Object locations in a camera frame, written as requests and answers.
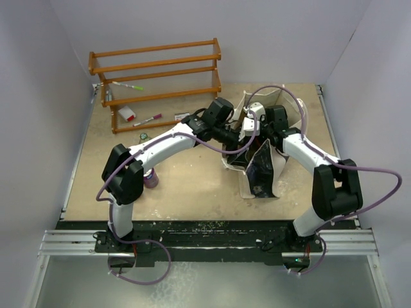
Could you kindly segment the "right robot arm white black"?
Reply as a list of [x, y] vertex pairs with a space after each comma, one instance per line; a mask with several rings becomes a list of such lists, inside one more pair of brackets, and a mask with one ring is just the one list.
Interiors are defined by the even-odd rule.
[[360, 180], [353, 160], [328, 155], [290, 127], [285, 107], [272, 106], [260, 119], [260, 134], [281, 154], [292, 157], [313, 176], [311, 207], [292, 223], [286, 245], [300, 251], [327, 221], [348, 216], [363, 206]]

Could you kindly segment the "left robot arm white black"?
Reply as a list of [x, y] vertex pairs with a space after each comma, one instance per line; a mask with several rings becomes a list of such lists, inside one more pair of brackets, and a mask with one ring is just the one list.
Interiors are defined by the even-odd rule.
[[214, 99], [207, 108], [201, 108], [186, 116], [171, 130], [130, 148], [123, 144], [113, 147], [101, 178], [102, 191], [109, 197], [109, 230], [112, 232], [109, 243], [119, 252], [132, 245], [134, 202], [144, 190], [144, 175], [157, 164], [175, 154], [194, 148], [199, 144], [207, 148], [211, 139], [223, 144], [219, 153], [235, 155], [249, 148], [257, 135], [252, 135], [247, 143], [240, 141], [238, 132], [228, 127], [230, 116], [234, 114], [233, 105], [223, 98]]

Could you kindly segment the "cream canvas tote bag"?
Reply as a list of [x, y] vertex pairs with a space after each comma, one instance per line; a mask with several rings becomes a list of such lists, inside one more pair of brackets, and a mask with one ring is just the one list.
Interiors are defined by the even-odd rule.
[[[243, 107], [260, 102], [265, 111], [268, 107], [283, 106], [286, 109], [288, 123], [292, 128], [306, 132], [308, 126], [308, 109], [303, 100], [297, 98], [284, 85], [264, 86], [272, 91], [262, 94], [260, 90], [253, 93], [244, 92], [243, 97], [229, 118], [228, 126], [241, 129], [243, 119], [247, 117]], [[277, 198], [280, 196], [277, 181], [283, 172], [288, 156], [281, 154], [270, 141], [259, 134], [247, 149], [248, 160], [226, 160], [222, 155], [222, 163], [227, 169], [238, 172], [240, 196], [247, 198]]]

